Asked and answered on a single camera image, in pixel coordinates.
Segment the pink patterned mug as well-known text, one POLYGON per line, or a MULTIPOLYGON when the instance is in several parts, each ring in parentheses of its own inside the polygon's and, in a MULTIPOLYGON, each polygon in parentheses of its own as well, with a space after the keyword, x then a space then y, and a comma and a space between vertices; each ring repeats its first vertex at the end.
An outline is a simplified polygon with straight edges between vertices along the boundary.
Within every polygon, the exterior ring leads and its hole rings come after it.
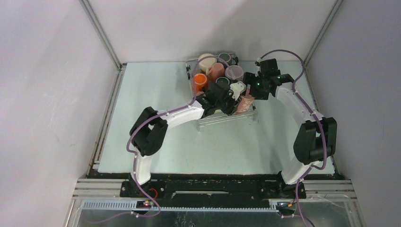
POLYGON ((248 111, 250 106, 253 104, 254 97, 251 96, 249 88, 247 88, 246 91, 240 95, 240 99, 241 100, 235 114, 240 114, 248 111))

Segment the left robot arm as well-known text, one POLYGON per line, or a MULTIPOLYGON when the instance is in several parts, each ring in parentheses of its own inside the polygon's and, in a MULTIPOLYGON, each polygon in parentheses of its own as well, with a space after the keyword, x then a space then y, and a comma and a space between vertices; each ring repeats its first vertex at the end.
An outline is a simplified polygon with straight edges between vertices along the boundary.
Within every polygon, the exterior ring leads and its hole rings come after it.
POLYGON ((138 197, 148 194, 152 158, 162 147, 168 129, 203 119, 217 110, 226 115, 234 114, 245 90, 246 85, 242 82, 213 83, 204 93, 196 93, 189 103, 176 109, 156 111, 152 107, 145 108, 131 128, 126 145, 127 151, 134 154, 131 191, 138 197))

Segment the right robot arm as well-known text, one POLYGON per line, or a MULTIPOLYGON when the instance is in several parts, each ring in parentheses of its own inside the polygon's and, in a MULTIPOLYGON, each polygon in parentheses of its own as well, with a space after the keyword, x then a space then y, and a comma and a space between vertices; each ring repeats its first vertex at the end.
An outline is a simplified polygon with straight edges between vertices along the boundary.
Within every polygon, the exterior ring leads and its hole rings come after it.
POLYGON ((281 75, 279 70, 267 75, 246 72, 244 83, 256 100, 267 100, 269 96, 279 100, 299 127, 293 144, 295 156, 281 171, 282 180, 275 184, 276 194, 286 198, 293 193, 293 185, 304 179, 311 169, 325 169, 328 158, 335 153, 337 122, 313 109, 304 100, 293 78, 288 74, 281 75))

